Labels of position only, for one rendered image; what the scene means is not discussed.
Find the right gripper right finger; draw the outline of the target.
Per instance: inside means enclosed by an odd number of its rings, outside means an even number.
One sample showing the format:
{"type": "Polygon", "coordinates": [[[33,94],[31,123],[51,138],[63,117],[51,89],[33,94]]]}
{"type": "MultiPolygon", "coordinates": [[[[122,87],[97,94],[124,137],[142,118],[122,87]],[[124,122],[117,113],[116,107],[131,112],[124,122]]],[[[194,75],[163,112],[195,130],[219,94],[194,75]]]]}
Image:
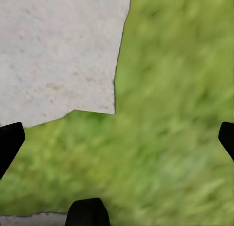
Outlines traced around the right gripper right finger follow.
{"type": "Polygon", "coordinates": [[[234,161],[234,123],[224,121],[218,138],[234,161]]]}

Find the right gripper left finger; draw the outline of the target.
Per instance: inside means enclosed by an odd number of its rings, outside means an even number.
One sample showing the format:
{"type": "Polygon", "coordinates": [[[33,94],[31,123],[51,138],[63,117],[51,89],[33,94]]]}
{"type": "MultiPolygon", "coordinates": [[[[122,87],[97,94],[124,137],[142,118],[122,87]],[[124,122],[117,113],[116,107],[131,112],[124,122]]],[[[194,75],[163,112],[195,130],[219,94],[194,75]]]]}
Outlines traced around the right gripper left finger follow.
{"type": "Polygon", "coordinates": [[[25,132],[21,122],[0,127],[0,180],[24,141],[25,132]]]}

